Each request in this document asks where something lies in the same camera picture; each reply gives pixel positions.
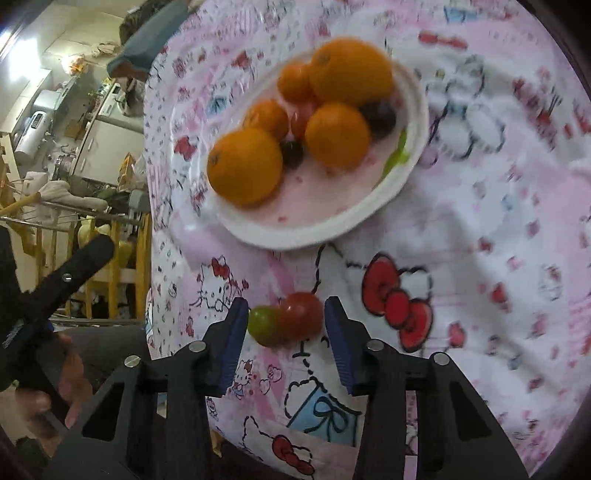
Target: tangerine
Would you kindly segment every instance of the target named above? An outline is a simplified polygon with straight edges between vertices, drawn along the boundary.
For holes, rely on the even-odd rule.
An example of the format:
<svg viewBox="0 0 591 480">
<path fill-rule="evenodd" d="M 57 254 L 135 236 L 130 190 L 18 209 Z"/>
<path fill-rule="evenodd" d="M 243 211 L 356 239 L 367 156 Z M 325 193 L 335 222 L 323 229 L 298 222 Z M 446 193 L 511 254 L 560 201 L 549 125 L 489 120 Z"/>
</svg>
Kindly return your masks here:
<svg viewBox="0 0 591 480">
<path fill-rule="evenodd" d="M 372 44 L 337 38 L 314 53 L 310 83 L 322 102 L 361 106 L 392 95 L 392 65 Z"/>
<path fill-rule="evenodd" d="M 327 167 L 354 168 L 371 143 L 369 126 L 359 111 L 345 103 L 325 103 L 306 126 L 306 147 Z"/>
<path fill-rule="evenodd" d="M 268 198 L 281 181 L 279 143 L 262 128 L 224 135 L 207 157 L 207 177 L 215 192 L 240 207 Z"/>
<path fill-rule="evenodd" d="M 261 100 L 252 105 L 244 117 L 243 127 L 259 127 L 281 141 L 290 130 L 290 120 L 275 99 Z"/>
<path fill-rule="evenodd" d="M 310 65 L 300 61 L 286 65 L 277 80 L 277 89 L 289 103 L 303 103 L 314 97 L 310 84 Z"/>
</svg>

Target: screw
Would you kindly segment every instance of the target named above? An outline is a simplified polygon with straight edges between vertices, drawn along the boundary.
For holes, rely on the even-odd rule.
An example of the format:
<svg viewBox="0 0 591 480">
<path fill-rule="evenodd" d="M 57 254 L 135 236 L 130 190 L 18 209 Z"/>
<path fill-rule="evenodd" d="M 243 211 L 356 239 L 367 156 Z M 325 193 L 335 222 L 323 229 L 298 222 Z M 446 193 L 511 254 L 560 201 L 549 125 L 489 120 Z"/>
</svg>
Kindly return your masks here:
<svg viewBox="0 0 591 480">
<path fill-rule="evenodd" d="M 133 367 L 137 367 L 141 361 L 142 361 L 142 359 L 140 357 L 138 357 L 137 355 L 130 355 L 129 357 L 127 357 L 125 359 L 124 364 L 128 368 L 133 368 Z"/>
<path fill-rule="evenodd" d="M 445 353 L 437 352 L 433 355 L 433 361 L 443 367 L 449 363 L 449 357 Z"/>
<path fill-rule="evenodd" d="M 383 350 L 384 343 L 381 340 L 372 339 L 367 343 L 366 346 L 372 352 L 379 352 L 380 350 Z"/>
<path fill-rule="evenodd" d="M 205 342 L 202 342 L 201 340 L 195 340 L 189 344 L 189 350 L 191 350 L 193 353 L 199 353 L 203 352 L 206 346 L 207 345 L 205 345 Z"/>
</svg>

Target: green leaf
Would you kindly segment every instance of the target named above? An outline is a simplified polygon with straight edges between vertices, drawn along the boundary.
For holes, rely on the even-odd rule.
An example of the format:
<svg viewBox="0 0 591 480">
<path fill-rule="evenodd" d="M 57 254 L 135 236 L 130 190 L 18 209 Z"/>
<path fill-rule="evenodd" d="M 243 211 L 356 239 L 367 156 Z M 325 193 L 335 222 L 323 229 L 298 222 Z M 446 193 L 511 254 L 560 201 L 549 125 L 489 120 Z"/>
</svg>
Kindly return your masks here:
<svg viewBox="0 0 591 480">
<path fill-rule="evenodd" d="M 379 185 L 380 182 L 384 178 L 386 178 L 386 176 L 388 175 L 388 173 L 390 173 L 390 171 L 396 165 L 402 165 L 402 164 L 406 163 L 408 161 L 408 159 L 410 158 L 410 155 L 408 155 L 408 153 L 406 153 L 404 151 L 404 145 L 406 145 L 406 140 L 407 140 L 407 131 L 406 131 L 406 129 L 404 129 L 404 130 L 402 130 L 400 132 L 400 137 L 398 139 L 398 145 L 396 147 L 396 150 L 394 150 L 390 154 L 390 156 L 386 160 L 386 163 L 384 164 L 384 170 L 382 171 L 382 176 L 379 179 L 379 181 L 376 184 L 376 186 Z"/>
</svg>

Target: human hand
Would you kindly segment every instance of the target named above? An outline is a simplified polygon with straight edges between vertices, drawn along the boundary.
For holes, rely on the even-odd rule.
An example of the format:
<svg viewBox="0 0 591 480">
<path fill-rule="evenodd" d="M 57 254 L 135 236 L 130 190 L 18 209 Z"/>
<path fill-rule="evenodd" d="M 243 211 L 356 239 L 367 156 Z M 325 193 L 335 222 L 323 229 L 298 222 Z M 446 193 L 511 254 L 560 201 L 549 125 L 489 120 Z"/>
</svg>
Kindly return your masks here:
<svg viewBox="0 0 591 480">
<path fill-rule="evenodd" d="M 72 339 L 67 335 L 58 334 L 58 336 L 64 345 L 69 346 L 72 343 Z M 66 427 L 69 429 L 74 425 L 76 418 L 82 411 L 84 402 L 92 396 L 92 386 L 84 378 L 82 358 L 70 349 L 61 369 L 57 391 L 70 405 L 65 420 Z M 61 438 L 41 415 L 51 410 L 49 395 L 45 392 L 33 391 L 27 388 L 17 388 L 15 399 L 19 414 L 25 421 L 27 428 L 37 437 L 46 454 L 53 456 Z"/>
</svg>

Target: pink tablecloth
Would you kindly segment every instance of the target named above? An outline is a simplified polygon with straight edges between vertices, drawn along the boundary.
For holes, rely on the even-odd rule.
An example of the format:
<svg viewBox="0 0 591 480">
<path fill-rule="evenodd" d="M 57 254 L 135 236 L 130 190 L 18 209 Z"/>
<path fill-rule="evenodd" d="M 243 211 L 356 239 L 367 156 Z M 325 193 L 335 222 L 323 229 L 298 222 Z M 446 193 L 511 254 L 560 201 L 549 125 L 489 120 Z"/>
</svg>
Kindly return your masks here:
<svg viewBox="0 0 591 480">
<path fill-rule="evenodd" d="M 207 152 L 265 72 L 338 35 L 415 70 L 430 143 L 401 194 L 351 233 L 283 253 L 244 245 L 212 208 Z M 447 351 L 527 469 L 541 465 L 591 383 L 591 105 L 535 18 L 514 0 L 207 0 L 154 62 L 145 112 L 153 357 L 201 338 L 236 296 L 298 290 L 337 294 L 372 336 L 414 350 L 369 313 L 362 279 L 379 261 L 433 319 L 413 354 Z M 365 400 L 339 384 L 325 336 L 272 351 L 247 335 L 233 386 L 207 405 L 213 428 L 290 475 L 353 472 Z"/>
</svg>

